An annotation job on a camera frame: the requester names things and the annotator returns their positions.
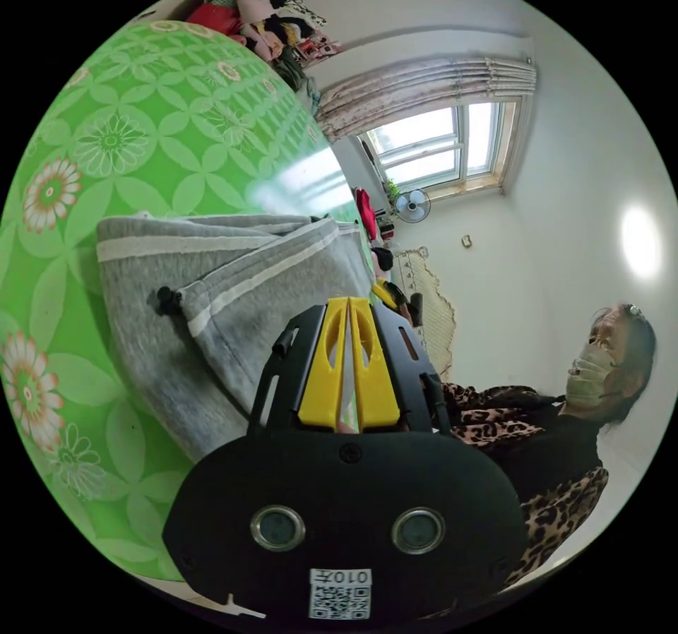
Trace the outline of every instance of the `screw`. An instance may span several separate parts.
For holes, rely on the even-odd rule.
[[[355,464],[362,457],[362,450],[354,443],[345,443],[339,449],[339,458],[347,465]]]

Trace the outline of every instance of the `gray sweatpants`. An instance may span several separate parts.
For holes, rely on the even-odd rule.
[[[329,297],[368,297],[361,229],[332,219],[216,215],[108,217],[97,257],[128,380],[197,461],[243,436],[271,345]],[[162,286],[183,316],[160,316]]]

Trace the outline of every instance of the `pile of clothes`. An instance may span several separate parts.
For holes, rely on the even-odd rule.
[[[306,77],[292,48],[314,35],[326,20],[300,0],[204,0],[188,22],[220,32],[268,62],[315,114],[320,93]]]

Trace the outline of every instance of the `leopard print shirt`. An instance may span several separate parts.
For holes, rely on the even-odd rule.
[[[443,383],[442,388],[448,406],[458,411],[452,433],[475,448],[491,450],[499,441],[519,441],[543,431],[541,426],[520,419],[521,413],[524,415],[522,409],[484,407],[490,401],[496,406],[503,394],[516,390],[537,396],[531,387],[511,385],[477,392],[473,387]],[[608,478],[604,467],[596,467],[521,504],[528,528],[528,547],[505,586],[539,568],[586,521]]]

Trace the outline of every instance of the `black device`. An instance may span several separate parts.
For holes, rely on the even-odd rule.
[[[337,431],[347,324],[356,434]],[[190,471],[163,539],[196,592],[298,632],[375,630],[478,606],[527,546],[506,475],[450,434],[412,328],[356,298],[289,322],[247,435]]]

